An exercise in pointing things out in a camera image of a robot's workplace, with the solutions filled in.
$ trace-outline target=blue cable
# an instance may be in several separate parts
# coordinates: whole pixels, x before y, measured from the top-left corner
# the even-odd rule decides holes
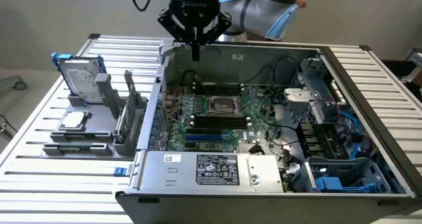
[[[349,155],[349,157],[348,157],[348,160],[352,160],[352,159],[356,157],[357,150],[359,150],[357,148],[359,148],[359,144],[355,143],[353,151],[352,151],[352,153],[351,153],[351,155]]]
[[[340,115],[343,115],[345,118],[351,119],[351,121],[353,121],[355,124],[355,129],[357,129],[359,126],[359,120],[351,116],[349,114],[347,114],[345,112],[340,111]]]

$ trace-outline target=blue latch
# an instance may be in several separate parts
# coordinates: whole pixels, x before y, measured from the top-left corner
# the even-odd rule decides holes
[[[60,54],[60,56],[57,57],[61,60],[69,60],[73,58],[72,54]]]
[[[316,188],[323,193],[371,193],[375,192],[375,183],[368,183],[361,187],[343,187],[337,177],[319,177]]]
[[[124,177],[124,176],[128,176],[125,173],[126,173],[126,168],[116,167],[116,168],[113,169],[113,174],[112,174],[112,176],[113,176],[113,177]]]

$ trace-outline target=floor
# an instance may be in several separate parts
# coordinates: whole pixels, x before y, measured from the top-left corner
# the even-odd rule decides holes
[[[0,68],[0,79],[18,74],[26,83],[25,90],[0,89],[0,114],[18,129],[58,78],[57,71],[10,70]],[[8,141],[0,137],[0,152]]]

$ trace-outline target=motherboard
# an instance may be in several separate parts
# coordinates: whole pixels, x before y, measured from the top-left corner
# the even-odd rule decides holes
[[[165,96],[169,124],[168,146],[172,151],[240,152],[269,146],[277,129],[271,89],[249,87],[179,87]]]

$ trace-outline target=sticker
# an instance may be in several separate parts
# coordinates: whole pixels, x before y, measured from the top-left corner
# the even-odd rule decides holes
[[[181,155],[180,154],[164,154],[164,162],[180,162]]]
[[[78,97],[88,103],[101,103],[102,99],[92,74],[85,70],[76,69],[68,69],[66,74]]]
[[[233,54],[231,55],[232,60],[243,60],[243,54]]]
[[[239,185],[237,156],[196,155],[199,185]]]

